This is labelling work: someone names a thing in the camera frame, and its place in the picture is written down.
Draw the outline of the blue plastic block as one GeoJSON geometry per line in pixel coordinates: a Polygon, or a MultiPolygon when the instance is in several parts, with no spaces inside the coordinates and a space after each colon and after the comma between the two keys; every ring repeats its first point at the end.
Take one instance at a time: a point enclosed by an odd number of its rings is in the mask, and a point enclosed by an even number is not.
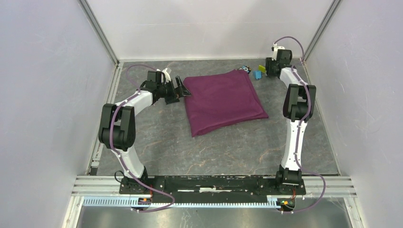
{"type": "Polygon", "coordinates": [[[260,80],[260,79],[262,78],[262,72],[259,71],[259,70],[253,71],[253,77],[254,77],[256,80],[260,80]]]}

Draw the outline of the maroon cloth wrap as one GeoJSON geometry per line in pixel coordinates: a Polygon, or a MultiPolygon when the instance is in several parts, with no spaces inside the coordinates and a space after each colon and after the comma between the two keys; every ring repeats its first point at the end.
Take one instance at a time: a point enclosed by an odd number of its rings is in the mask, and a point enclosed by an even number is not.
{"type": "Polygon", "coordinates": [[[249,74],[242,69],[187,77],[183,84],[191,93],[184,103],[192,137],[221,127],[268,118],[249,74]]]}

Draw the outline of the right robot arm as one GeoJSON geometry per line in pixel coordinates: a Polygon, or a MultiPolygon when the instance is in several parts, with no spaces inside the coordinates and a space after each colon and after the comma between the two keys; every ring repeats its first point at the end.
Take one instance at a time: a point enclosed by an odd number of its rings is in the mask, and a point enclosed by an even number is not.
{"type": "Polygon", "coordinates": [[[274,45],[272,51],[272,57],[266,58],[266,73],[277,77],[287,88],[282,111],[287,124],[286,147],[274,181],[276,191],[286,194],[302,183],[303,138],[307,122],[313,115],[316,87],[304,81],[291,65],[291,50],[274,45]]]}

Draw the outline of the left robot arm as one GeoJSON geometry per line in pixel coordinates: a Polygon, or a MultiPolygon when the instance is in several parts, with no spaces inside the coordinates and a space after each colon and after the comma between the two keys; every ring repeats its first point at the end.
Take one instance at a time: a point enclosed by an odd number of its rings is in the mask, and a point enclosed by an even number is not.
{"type": "Polygon", "coordinates": [[[191,92],[179,76],[170,77],[169,68],[149,70],[147,79],[133,95],[102,107],[98,140],[117,157],[123,175],[132,179],[131,187],[137,193],[145,193],[149,189],[149,180],[134,147],[136,116],[160,99],[169,105],[187,96],[191,96],[191,92]]]}

